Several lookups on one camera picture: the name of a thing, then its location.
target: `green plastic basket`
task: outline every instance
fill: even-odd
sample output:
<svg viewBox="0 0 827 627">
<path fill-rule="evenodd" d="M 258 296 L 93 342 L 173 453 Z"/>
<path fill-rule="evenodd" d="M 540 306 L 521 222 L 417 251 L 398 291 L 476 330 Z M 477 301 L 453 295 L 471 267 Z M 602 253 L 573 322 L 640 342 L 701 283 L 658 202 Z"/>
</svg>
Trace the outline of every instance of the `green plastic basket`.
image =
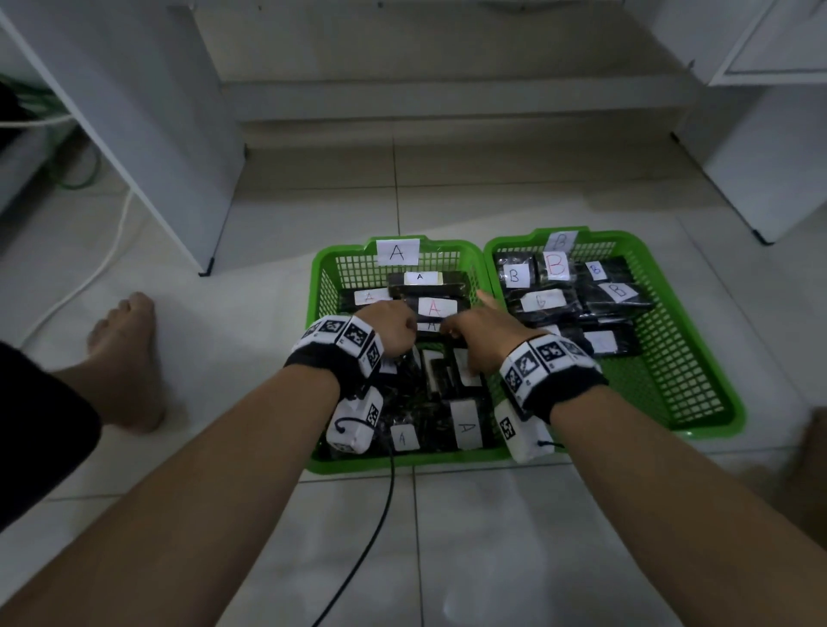
<svg viewBox="0 0 827 627">
<path fill-rule="evenodd" d="M 376 264 L 376 240 L 419 239 L 418 266 L 378 266 Z M 482 251 L 461 240 L 429 240 L 425 236 L 372 237 L 364 246 L 330 246 L 320 251 L 313 260 L 310 277 L 310 302 L 307 325 L 322 316 L 339 313 L 339 290 L 346 288 L 372 288 L 387 285 L 389 272 L 414 270 L 462 270 L 468 274 L 471 283 L 471 303 L 477 301 L 476 290 L 482 288 L 491 292 L 489 273 Z M 481 448 L 475 451 L 407 453 L 395 458 L 397 466 L 420 466 L 435 463 L 488 462 L 509 457 L 509 449 L 501 440 L 496 426 L 492 431 L 498 439 L 496 448 Z M 321 454 L 324 435 L 310 457 L 308 470 L 317 474 L 339 474 L 361 472 L 390 465 L 387 457 L 365 457 L 363 455 L 342 456 L 341 459 L 327 460 Z"/>
<path fill-rule="evenodd" d="M 687 438 L 729 438 L 743 429 L 744 410 L 709 349 L 669 287 L 646 245 L 624 231 L 588 227 L 539 228 L 529 235 L 497 237 L 485 245 L 485 263 L 495 296 L 505 303 L 494 254 L 540 252 L 549 234 L 578 231 L 569 257 L 600 261 L 622 256 L 656 306 L 636 318 L 640 357 L 600 359 L 612 388 L 671 431 Z"/>
</svg>

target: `tiled floor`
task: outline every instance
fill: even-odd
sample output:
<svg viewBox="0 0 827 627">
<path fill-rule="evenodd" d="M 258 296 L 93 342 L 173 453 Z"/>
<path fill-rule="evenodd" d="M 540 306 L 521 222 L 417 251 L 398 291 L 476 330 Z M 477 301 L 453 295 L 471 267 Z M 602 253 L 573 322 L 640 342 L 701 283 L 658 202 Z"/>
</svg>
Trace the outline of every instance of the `tiled floor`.
<svg viewBox="0 0 827 627">
<path fill-rule="evenodd" d="M 30 189 L 0 216 L 2 340 L 16 343 L 97 265 L 124 189 L 108 171 L 80 193 Z M 648 244 L 748 410 L 742 434 L 696 446 L 770 496 L 809 408 L 827 402 L 827 214 L 760 246 L 668 141 L 253 152 L 212 277 L 198 278 L 136 203 L 117 262 L 31 344 L 47 368 L 77 361 L 97 316 L 144 290 L 157 303 L 172 411 L 151 436 L 105 433 L 75 474 L 0 535 L 0 599 L 280 367 L 304 327 L 320 248 L 396 233 L 484 245 L 581 224 Z M 400 473 L 380 539 L 327 621 L 676 625 L 567 457 L 540 464 Z M 381 471 L 305 473 L 222 623 L 312 622 L 370 537 L 386 490 Z"/>
</svg>

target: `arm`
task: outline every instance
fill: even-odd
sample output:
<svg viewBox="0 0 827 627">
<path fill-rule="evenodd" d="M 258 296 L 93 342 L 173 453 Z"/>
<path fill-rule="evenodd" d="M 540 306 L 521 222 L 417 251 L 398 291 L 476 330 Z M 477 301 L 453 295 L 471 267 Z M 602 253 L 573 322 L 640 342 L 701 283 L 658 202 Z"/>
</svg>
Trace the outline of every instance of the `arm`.
<svg viewBox="0 0 827 627">
<path fill-rule="evenodd" d="M 403 303 L 359 315 L 386 355 L 413 346 Z M 329 371 L 278 372 L 95 521 L 0 610 L 0 625 L 215 624 L 338 398 Z"/>
<path fill-rule="evenodd" d="M 491 373 L 536 337 L 486 307 L 447 319 Z M 603 385 L 551 425 L 643 572 L 687 625 L 827 625 L 827 553 L 727 472 Z"/>
</svg>

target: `pant leg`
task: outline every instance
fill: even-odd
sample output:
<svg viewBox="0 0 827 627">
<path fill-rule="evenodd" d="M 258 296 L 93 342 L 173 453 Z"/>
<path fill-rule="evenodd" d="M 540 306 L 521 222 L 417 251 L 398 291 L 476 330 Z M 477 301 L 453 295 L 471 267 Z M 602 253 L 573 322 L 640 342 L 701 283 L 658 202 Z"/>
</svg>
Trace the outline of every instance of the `pant leg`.
<svg viewBox="0 0 827 627">
<path fill-rule="evenodd" d="M 100 434 L 92 405 L 0 342 L 0 531 L 77 468 Z"/>
</svg>

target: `foot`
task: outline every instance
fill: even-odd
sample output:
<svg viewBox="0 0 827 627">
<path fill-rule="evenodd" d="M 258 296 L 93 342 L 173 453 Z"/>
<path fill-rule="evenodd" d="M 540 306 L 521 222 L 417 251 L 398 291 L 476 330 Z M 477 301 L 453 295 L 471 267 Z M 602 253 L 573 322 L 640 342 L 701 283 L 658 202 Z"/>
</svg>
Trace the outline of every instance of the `foot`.
<svg viewBox="0 0 827 627">
<path fill-rule="evenodd" d="M 782 488 L 776 507 L 827 549 L 827 408 L 813 412 L 801 459 Z"/>
<path fill-rule="evenodd" d="M 104 424 L 148 433 L 164 417 L 154 337 L 155 304 L 136 292 L 95 324 L 87 360 L 54 374 L 89 401 Z"/>
</svg>

